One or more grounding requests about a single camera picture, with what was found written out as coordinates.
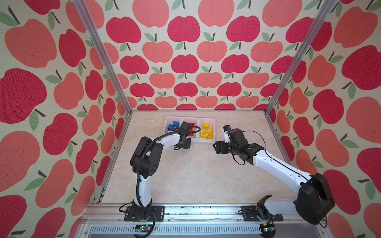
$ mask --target green leaf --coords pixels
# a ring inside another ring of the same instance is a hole
[[[249,2],[249,0],[242,0],[242,1],[238,4],[237,9],[244,8],[244,7],[247,5],[248,2]]]
[[[89,40],[85,40],[85,43],[90,47],[94,47],[93,43]]]
[[[270,78],[270,80],[277,79],[277,78],[279,78],[281,75],[282,75],[281,73],[280,73],[280,74],[276,74],[274,77]]]
[[[340,14],[341,14],[341,9],[343,8],[343,5],[341,2],[339,2],[336,6],[336,11],[335,11],[335,14],[337,17],[340,17]]]
[[[73,154],[73,144],[69,142],[69,145],[67,146],[67,155],[71,157],[72,154]]]
[[[37,188],[37,187],[40,186],[44,181],[45,181],[45,178],[38,178],[38,179],[35,179],[35,180],[31,181],[31,182],[26,186],[26,188],[24,189],[24,191],[27,191],[27,190],[31,190],[31,189]]]
[[[331,63],[336,63],[336,62],[342,60],[343,58],[344,57],[342,57],[341,55],[336,55],[336,56],[332,57],[332,59],[330,59],[330,62]]]
[[[154,38],[151,34],[144,33],[144,35],[146,36],[146,38],[147,38],[149,41],[155,42],[155,38]]]
[[[208,41],[212,41],[212,36],[209,34],[209,33],[207,33],[207,32],[204,32],[204,36],[205,36],[205,39],[207,39]]]
[[[110,11],[112,9],[112,7],[114,6],[114,1],[113,0],[107,0],[106,1],[106,4],[104,6],[104,9],[106,11]]]
[[[228,74],[224,77],[224,79],[230,78],[232,75],[233,75],[233,73],[228,73]]]
[[[124,51],[127,49],[127,43],[123,43],[120,45],[119,51]]]
[[[376,189],[372,182],[369,181],[365,184],[365,192],[367,193],[370,200],[375,197]]]
[[[266,42],[269,42],[270,41],[270,36],[269,34],[263,32],[262,33],[262,37],[263,37],[263,40],[266,41]]]
[[[7,26],[18,26],[18,23],[13,19],[13,17],[2,12],[0,12],[0,22]]]
[[[317,127],[319,127],[319,129],[322,126],[322,122],[323,122],[322,117],[318,116],[316,119],[316,124],[317,124]]]
[[[68,203],[68,202],[70,202],[71,200],[73,200],[73,199],[75,198],[76,195],[77,195],[76,192],[70,194],[70,195],[67,197],[67,199],[65,200],[64,203]]]
[[[52,12],[48,13],[48,24],[51,30],[53,30],[54,26],[56,25],[56,21],[54,20],[54,16]]]
[[[82,111],[82,112],[79,112],[79,113],[77,114],[77,117],[85,117],[86,114],[87,114],[86,112]]]
[[[202,68],[202,70],[203,70],[204,72],[209,73],[209,69],[206,68],[205,66],[201,66],[201,68]]]
[[[314,165],[318,168],[324,168],[323,165],[319,161],[314,160],[314,161],[312,161],[312,163],[314,163]]]
[[[307,91],[304,95],[306,95],[307,97],[309,97],[309,96],[314,95],[314,92],[312,92],[312,91]]]
[[[184,46],[184,43],[183,42],[180,42],[176,45],[176,47],[174,48],[175,50],[179,50],[181,49],[182,47]]]
[[[181,0],[176,0],[176,1],[172,4],[172,10],[178,9],[180,5],[181,5]]]
[[[38,114],[36,113],[36,111],[32,111],[32,113],[30,114],[29,124],[33,131],[36,130],[38,126]]]
[[[358,148],[359,147],[356,143],[354,143],[353,141],[349,141],[349,140],[342,141],[342,144],[348,148]]]
[[[83,68],[82,68],[82,64],[81,63],[78,64],[78,72],[79,72],[79,76],[81,76],[82,72],[83,72]]]
[[[348,96],[353,99],[356,94],[356,86],[354,83],[351,83],[348,87]]]
[[[94,173],[94,169],[95,169],[95,163],[92,162],[92,163],[91,163],[91,173],[92,173],[92,174]]]
[[[312,59],[312,56],[314,56],[314,49],[310,49],[310,51],[308,52],[308,58],[310,58],[310,60]]]
[[[303,10],[310,10],[319,3],[320,0],[313,0]]]
[[[48,80],[49,82],[51,83],[60,83],[61,82],[61,79],[58,78],[57,76],[55,75],[49,75],[45,78],[46,80]]]
[[[156,68],[156,67],[151,67],[156,73],[160,73],[160,69]]]
[[[293,43],[293,44],[289,45],[289,46],[285,49],[285,51],[292,50],[293,48],[295,48],[295,46],[296,46],[297,44],[298,44],[298,43]]]
[[[381,7],[381,0],[376,1],[373,3],[369,8],[368,11],[375,11]]]
[[[229,50],[233,50],[237,48],[238,46],[239,46],[239,42],[235,42],[234,44],[232,44],[232,46],[230,46]]]

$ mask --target yellow block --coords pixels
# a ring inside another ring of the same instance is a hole
[[[207,139],[208,138],[208,133],[204,130],[200,131],[200,136],[201,138]]]

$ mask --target table surface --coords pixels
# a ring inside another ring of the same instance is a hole
[[[221,128],[231,125],[254,130],[266,141],[266,149],[283,160],[263,112],[133,112],[102,203],[127,203],[134,199],[136,181],[130,159],[140,138],[162,135],[166,116],[214,118],[216,141],[224,140]],[[253,132],[244,132],[249,143],[263,145]],[[153,203],[256,203],[267,194],[295,193],[267,171],[246,163],[236,164],[231,154],[216,154],[212,143],[193,143],[190,149],[162,153],[153,175]]]

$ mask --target apple print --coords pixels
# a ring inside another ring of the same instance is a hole
[[[86,48],[81,37],[73,30],[68,29],[61,34],[58,43],[62,59],[71,67],[75,67],[86,57]]]
[[[379,62],[381,53],[373,45],[364,46],[354,51],[343,64],[341,72],[344,77],[362,90],[372,90],[381,85],[381,80],[375,75],[381,73]]]
[[[286,27],[302,10],[302,0],[270,0],[262,11],[262,20],[269,27]]]
[[[376,14],[363,12],[358,6],[352,7],[337,23],[333,39],[344,48],[358,46],[372,35],[377,23]]]
[[[163,27],[169,18],[169,6],[165,0],[135,0],[132,12],[137,21],[146,27]]]
[[[12,56],[28,67],[44,68],[57,57],[53,36],[36,19],[29,19],[24,26],[9,29],[4,41]]]
[[[208,27],[226,25],[233,12],[233,0],[202,0],[198,10],[200,21]]]

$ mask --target apple wallpaper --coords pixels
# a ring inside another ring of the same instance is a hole
[[[0,2],[0,238],[73,237],[114,153],[126,113],[82,25],[72,1]]]
[[[321,5],[316,0],[96,1],[104,25],[96,13],[94,23],[133,110],[263,110]],[[331,24],[319,34],[314,51],[327,45]],[[95,49],[90,56],[102,69]],[[305,74],[301,62],[295,81]]]
[[[335,238],[381,237],[380,7],[338,1],[271,113],[292,165],[328,179]]]

